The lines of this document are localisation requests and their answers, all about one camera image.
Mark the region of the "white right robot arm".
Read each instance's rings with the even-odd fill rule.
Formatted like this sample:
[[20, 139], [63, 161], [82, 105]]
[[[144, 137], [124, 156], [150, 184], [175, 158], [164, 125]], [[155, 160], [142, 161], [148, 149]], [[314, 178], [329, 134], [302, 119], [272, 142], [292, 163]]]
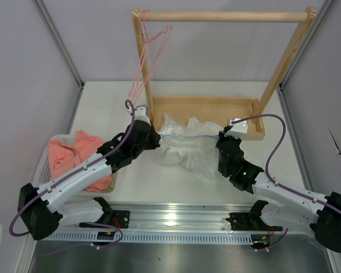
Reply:
[[266, 170], [245, 160], [240, 144], [241, 139], [219, 132], [218, 171], [238, 190], [280, 203], [257, 201], [249, 212], [249, 225], [257, 230], [267, 225], [300, 231], [341, 253], [341, 194], [324, 195], [270, 178]]

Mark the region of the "white skirt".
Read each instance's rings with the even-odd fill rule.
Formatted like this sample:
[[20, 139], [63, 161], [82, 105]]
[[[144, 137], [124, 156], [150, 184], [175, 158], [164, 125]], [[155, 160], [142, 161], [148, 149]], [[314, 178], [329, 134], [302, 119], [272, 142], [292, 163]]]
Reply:
[[[170, 115], [164, 114], [164, 121], [158, 134], [173, 135], [217, 135], [223, 128], [214, 122], [200, 122], [197, 118], [189, 118], [186, 125], [176, 122]], [[225, 184], [228, 180], [218, 171], [219, 151], [217, 139], [197, 139], [186, 142], [163, 142], [153, 152], [154, 163], [162, 166], [181, 167], [197, 178], [208, 183]]]

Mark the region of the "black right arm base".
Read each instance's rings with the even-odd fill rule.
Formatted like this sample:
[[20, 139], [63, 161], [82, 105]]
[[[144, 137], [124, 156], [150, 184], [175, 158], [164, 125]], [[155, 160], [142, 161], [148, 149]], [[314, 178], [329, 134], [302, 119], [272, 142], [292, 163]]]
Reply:
[[226, 221], [234, 231], [268, 231], [269, 225], [261, 219], [261, 211], [268, 204], [267, 201], [257, 200], [249, 212], [229, 213]]

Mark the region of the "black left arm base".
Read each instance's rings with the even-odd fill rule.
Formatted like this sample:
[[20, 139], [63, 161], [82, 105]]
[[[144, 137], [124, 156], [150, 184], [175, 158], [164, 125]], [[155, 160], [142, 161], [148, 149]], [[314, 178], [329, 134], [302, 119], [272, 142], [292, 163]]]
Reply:
[[115, 226], [116, 228], [127, 229], [130, 222], [129, 210], [114, 210], [111, 205], [102, 197], [93, 198], [96, 205], [100, 206], [101, 215], [96, 221], [85, 221], [79, 224], [81, 228], [94, 228], [95, 224]]

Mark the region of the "blue wire hanger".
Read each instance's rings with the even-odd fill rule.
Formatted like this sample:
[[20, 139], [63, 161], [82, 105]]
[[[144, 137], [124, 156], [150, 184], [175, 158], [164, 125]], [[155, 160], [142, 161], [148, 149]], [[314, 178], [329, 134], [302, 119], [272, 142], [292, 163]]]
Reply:
[[217, 139], [217, 135], [195, 135], [195, 136], [187, 136], [187, 135], [173, 135], [173, 134], [163, 134], [161, 139], [163, 142], [186, 142], [189, 140], [197, 140], [197, 139]]

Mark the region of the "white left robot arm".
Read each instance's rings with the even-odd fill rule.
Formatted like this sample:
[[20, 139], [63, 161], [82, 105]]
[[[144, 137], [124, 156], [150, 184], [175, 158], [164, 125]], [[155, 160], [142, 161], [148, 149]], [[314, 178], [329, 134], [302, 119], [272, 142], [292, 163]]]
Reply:
[[160, 136], [151, 121], [136, 119], [125, 133], [104, 143], [87, 160], [58, 179], [40, 187], [31, 183], [22, 186], [18, 214], [28, 233], [39, 241], [62, 226], [107, 227], [115, 216], [104, 198], [76, 203], [68, 203], [68, 200], [90, 184], [130, 165], [143, 151], [158, 148], [159, 141]]

